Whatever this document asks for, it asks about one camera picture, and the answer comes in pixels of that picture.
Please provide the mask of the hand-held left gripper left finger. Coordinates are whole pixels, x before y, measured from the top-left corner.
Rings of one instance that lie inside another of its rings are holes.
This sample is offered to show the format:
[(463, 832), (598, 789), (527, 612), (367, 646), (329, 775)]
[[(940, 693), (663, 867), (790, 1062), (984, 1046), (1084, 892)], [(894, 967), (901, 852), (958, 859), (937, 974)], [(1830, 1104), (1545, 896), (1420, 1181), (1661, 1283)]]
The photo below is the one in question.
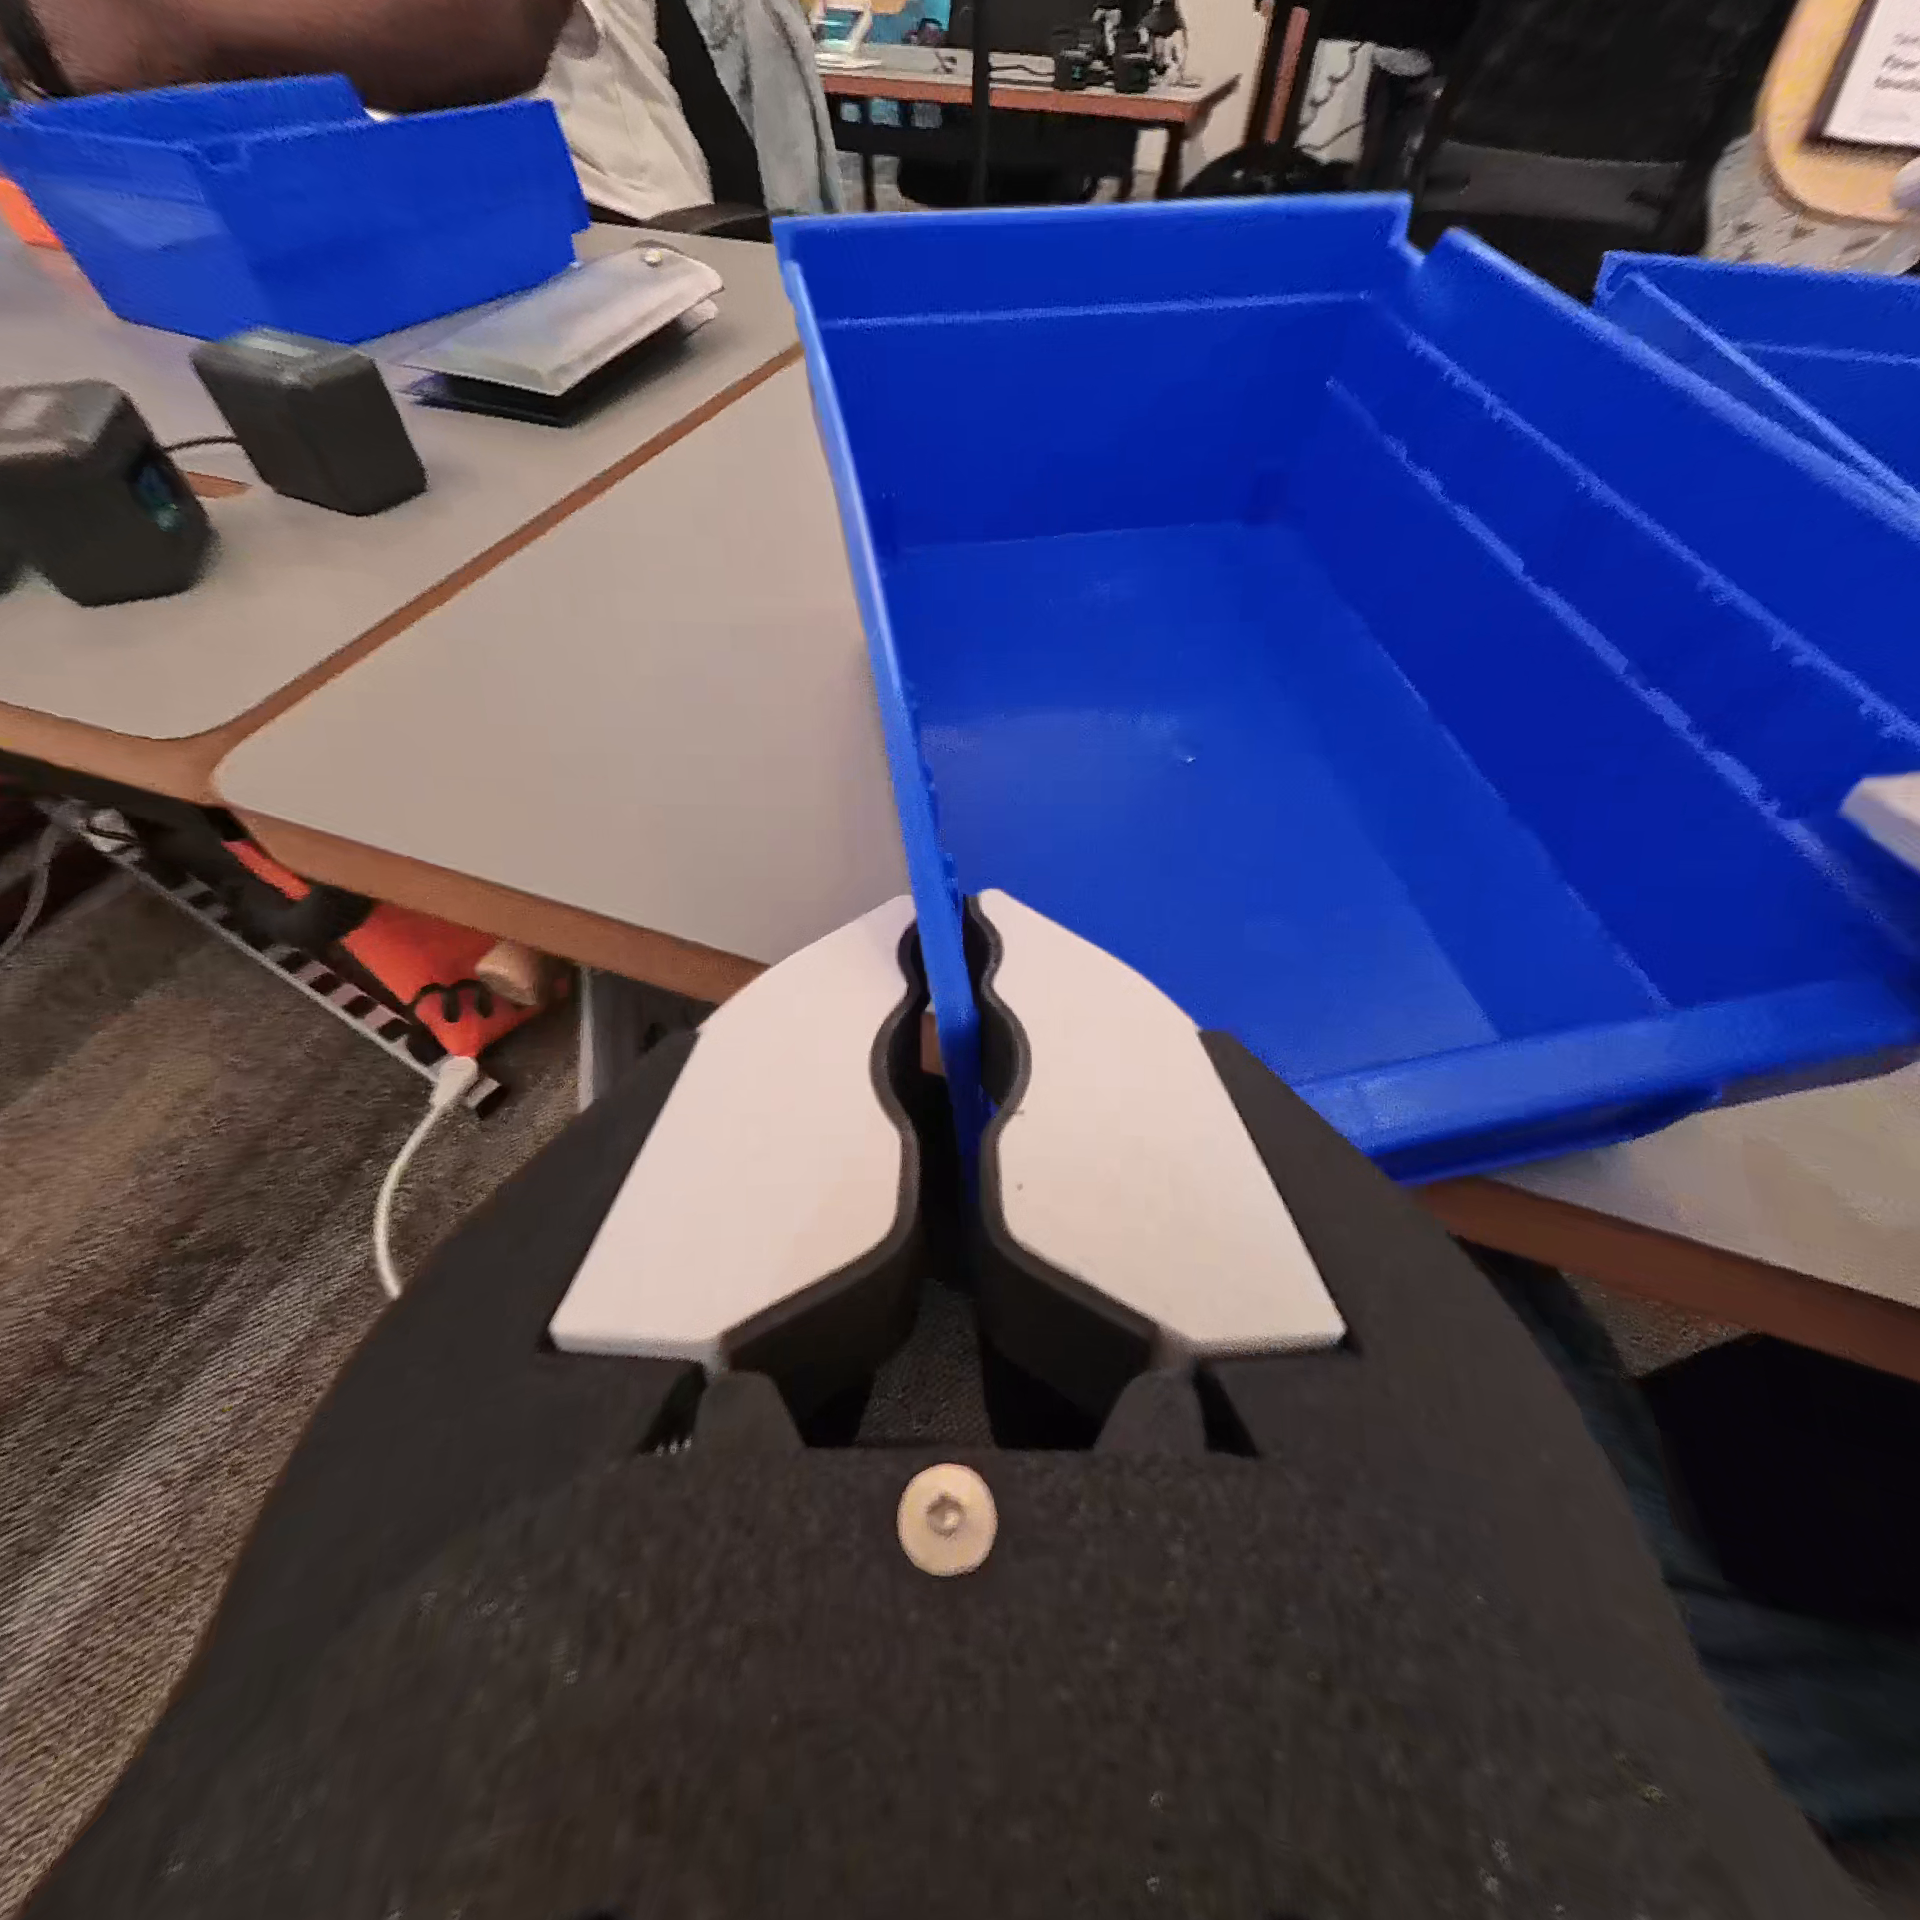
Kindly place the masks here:
[(708, 1014), (546, 1344), (762, 1379), (805, 1441), (850, 1449), (927, 1280), (925, 1007), (889, 896)]

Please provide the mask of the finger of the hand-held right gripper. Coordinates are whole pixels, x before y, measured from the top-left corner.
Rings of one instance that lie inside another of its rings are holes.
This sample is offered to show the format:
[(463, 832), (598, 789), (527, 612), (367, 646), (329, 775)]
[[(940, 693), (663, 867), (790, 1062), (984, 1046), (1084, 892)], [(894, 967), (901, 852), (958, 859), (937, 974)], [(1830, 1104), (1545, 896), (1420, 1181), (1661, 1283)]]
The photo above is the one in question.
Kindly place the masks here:
[(1898, 862), (1920, 868), (1920, 775), (1874, 775), (1855, 782), (1840, 805), (1840, 816)]

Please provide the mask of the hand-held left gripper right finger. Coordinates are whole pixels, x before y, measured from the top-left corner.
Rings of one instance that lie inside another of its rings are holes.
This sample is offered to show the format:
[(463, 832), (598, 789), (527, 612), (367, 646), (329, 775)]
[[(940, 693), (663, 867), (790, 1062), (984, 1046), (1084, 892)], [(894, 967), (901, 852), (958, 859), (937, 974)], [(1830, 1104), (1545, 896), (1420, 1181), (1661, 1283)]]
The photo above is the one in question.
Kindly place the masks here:
[(1094, 1428), (1149, 1374), (1334, 1351), (1348, 1323), (1200, 1024), (996, 887), (967, 933), (986, 1345)]

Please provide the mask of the blue plastic bin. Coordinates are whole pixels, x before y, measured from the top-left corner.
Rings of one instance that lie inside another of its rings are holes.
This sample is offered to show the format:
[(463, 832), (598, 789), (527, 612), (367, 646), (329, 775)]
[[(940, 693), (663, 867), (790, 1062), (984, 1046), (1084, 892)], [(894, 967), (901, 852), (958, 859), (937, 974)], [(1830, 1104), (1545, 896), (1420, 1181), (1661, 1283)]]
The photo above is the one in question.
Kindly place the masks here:
[(780, 221), (930, 1006), (990, 889), (1410, 1183), (1914, 1057), (1914, 510), (1400, 196)]
[(2, 157), (4, 174), (17, 175), (28, 166), (25, 153), (53, 135), (191, 145), (212, 137), (369, 120), (373, 115), (340, 75), (96, 92), (4, 111)]
[(1590, 305), (1914, 511), (1914, 277), (1614, 252)]
[(157, 143), (50, 135), (8, 175), (126, 323), (359, 344), (526, 293), (590, 224), (546, 101)]

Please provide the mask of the grey wood-edged desk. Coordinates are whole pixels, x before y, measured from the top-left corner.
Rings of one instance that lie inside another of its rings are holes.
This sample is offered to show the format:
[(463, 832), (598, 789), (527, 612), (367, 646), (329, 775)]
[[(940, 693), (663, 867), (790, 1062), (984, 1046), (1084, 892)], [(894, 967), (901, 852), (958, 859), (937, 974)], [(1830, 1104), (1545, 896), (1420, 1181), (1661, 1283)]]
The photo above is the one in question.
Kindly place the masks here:
[(6, 756), (180, 801), (312, 687), (405, 633), (800, 353), (770, 244), (663, 233), (721, 277), (714, 320), (572, 427), (408, 404), (420, 499), (353, 518), (281, 499), (209, 447), (209, 565), (191, 592), (78, 607), (37, 577), (4, 592)]

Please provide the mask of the wooden document stand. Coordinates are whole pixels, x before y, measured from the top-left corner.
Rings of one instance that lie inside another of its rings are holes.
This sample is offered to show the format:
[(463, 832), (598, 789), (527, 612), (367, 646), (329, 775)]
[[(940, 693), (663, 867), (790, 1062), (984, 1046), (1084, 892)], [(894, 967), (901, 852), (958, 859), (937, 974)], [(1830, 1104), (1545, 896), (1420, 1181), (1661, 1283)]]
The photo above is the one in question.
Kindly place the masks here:
[(1914, 227), (1914, 153), (1825, 139), (1824, 101), (1863, 3), (1792, 4), (1767, 64), (1754, 139), (1768, 184), (1820, 224)]

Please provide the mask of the printed instruction sheet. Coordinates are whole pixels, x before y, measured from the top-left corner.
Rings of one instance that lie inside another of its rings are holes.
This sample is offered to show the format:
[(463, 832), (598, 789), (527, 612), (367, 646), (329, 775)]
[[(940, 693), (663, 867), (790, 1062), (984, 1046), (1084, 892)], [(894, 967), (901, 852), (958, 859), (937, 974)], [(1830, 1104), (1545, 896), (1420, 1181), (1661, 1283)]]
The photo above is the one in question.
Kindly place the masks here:
[(1860, 3), (1814, 135), (1841, 145), (1918, 151), (1918, 4)]

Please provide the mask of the black device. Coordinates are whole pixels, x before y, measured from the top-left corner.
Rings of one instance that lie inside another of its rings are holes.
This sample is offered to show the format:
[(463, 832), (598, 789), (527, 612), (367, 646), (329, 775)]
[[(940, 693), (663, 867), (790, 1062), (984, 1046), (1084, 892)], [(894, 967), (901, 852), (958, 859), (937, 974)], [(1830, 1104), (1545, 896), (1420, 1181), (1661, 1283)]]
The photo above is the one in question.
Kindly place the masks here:
[(252, 327), (198, 343), (186, 359), (277, 496), (361, 518), (426, 488), (398, 401), (367, 353)]
[(22, 563), (79, 607), (190, 592), (212, 549), (173, 457), (102, 380), (2, 390), (2, 521)]

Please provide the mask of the grey pouch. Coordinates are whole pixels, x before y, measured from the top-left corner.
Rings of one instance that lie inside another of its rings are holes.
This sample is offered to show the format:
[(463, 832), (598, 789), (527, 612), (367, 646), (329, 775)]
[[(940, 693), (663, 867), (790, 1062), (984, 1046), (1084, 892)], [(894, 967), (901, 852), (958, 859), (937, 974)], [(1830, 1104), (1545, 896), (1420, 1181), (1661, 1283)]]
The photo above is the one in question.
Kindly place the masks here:
[(450, 320), (408, 349), (406, 400), (569, 427), (673, 363), (717, 316), (717, 269), (672, 247), (629, 247), (526, 295)]

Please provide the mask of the grey jacket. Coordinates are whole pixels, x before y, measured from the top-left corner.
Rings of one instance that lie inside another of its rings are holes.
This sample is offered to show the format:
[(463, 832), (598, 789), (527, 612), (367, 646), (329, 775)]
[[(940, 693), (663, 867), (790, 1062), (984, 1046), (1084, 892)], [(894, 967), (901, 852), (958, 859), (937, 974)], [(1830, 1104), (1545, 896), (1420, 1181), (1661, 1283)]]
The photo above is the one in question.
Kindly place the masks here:
[(767, 211), (782, 216), (846, 211), (807, 8), (798, 3), (740, 3), (735, 44), (740, 103)]

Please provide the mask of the brown table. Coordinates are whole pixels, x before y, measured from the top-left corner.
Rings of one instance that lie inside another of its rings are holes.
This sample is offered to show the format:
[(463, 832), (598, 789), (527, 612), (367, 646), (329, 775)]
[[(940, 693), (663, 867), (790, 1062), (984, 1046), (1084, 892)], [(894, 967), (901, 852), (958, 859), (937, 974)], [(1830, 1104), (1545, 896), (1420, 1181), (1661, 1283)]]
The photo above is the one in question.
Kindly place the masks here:
[(917, 108), (967, 111), (974, 129), (990, 135), (996, 115), (1041, 117), (1064, 123), (1136, 128), (1161, 137), (1152, 198), (1173, 198), (1185, 181), (1188, 151), (1210, 117), (1241, 93), (1241, 75), (1217, 80), (1156, 80), (1140, 92), (1113, 85), (1054, 86), (1050, 67), (1029, 55), (990, 55), (984, 86), (974, 85), (967, 48), (882, 45), (854, 64), (820, 64), (830, 123), (842, 153), (860, 156), (862, 182), (872, 182), (877, 156), (897, 157), (933, 128), (914, 118)]

